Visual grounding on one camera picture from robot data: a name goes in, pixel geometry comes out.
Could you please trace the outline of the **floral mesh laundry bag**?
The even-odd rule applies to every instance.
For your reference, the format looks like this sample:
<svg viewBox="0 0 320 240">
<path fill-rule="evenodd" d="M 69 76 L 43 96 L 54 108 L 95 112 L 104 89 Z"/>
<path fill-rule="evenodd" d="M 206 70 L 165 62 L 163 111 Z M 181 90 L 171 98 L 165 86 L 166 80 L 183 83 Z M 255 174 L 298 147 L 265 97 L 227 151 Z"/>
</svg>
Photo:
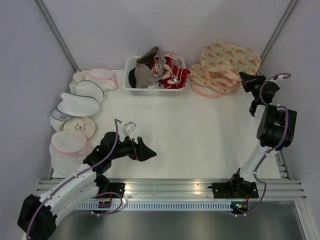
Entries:
<svg viewBox="0 0 320 240">
<path fill-rule="evenodd" d="M 221 73 L 230 80 L 239 80 L 239 73 L 254 75 L 261 65 L 260 56 L 248 47 L 227 41 L 213 41 L 200 54 L 200 64 L 210 73 Z"/>
</svg>

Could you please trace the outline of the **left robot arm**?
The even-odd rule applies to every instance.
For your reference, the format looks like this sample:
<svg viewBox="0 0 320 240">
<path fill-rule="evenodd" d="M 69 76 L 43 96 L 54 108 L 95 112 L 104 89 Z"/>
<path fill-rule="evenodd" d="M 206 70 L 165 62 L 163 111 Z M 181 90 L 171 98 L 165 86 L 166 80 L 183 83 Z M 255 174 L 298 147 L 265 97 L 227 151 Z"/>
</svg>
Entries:
<svg viewBox="0 0 320 240">
<path fill-rule="evenodd" d="M 17 225 L 28 240 L 47 240 L 60 222 L 83 202 L 104 198 L 109 193 L 110 181 L 104 173 L 112 161 L 129 157 L 144 162 L 157 156 L 141 137 L 136 140 L 119 139 L 114 131 L 107 132 L 83 163 L 70 176 L 41 195 L 30 194 L 22 204 Z"/>
</svg>

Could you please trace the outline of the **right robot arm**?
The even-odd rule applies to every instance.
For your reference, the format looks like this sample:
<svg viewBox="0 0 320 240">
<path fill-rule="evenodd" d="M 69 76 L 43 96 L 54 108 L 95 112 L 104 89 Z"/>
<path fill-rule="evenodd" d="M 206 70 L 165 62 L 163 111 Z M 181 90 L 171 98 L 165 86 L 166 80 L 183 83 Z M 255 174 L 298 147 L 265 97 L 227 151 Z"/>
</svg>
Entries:
<svg viewBox="0 0 320 240">
<path fill-rule="evenodd" d="M 250 114 L 258 118 L 257 145 L 247 162 L 231 177 L 228 192 L 235 198 L 250 192 L 258 174 L 266 163 L 282 148 L 287 148 L 293 141 L 297 112 L 284 105 L 272 104 L 273 97 L 280 89 L 277 81 L 288 79 L 290 73 L 276 73 L 270 78 L 264 75 L 239 73 L 242 86 L 247 93 L 252 93 L 254 100 L 249 108 Z"/>
</svg>

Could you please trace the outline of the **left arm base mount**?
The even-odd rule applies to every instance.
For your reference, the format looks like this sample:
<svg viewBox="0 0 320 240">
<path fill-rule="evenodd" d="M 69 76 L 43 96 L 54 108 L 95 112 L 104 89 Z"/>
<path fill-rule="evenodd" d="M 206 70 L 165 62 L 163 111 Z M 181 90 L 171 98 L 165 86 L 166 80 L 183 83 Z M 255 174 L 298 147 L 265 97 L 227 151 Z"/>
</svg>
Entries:
<svg viewBox="0 0 320 240">
<path fill-rule="evenodd" d="M 119 199 L 125 194 L 124 182 L 110 182 L 108 187 L 104 187 L 98 191 L 98 199 Z"/>
</svg>

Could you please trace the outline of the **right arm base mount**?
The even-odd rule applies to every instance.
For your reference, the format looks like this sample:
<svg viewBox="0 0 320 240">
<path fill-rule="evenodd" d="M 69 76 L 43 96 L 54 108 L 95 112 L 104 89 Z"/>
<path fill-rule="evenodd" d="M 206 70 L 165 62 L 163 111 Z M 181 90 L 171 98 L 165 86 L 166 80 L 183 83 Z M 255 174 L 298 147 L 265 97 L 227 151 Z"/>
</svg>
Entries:
<svg viewBox="0 0 320 240">
<path fill-rule="evenodd" d="M 213 192 L 215 199 L 258 199 L 259 193 L 255 182 L 236 183 L 216 182 L 209 188 Z"/>
</svg>

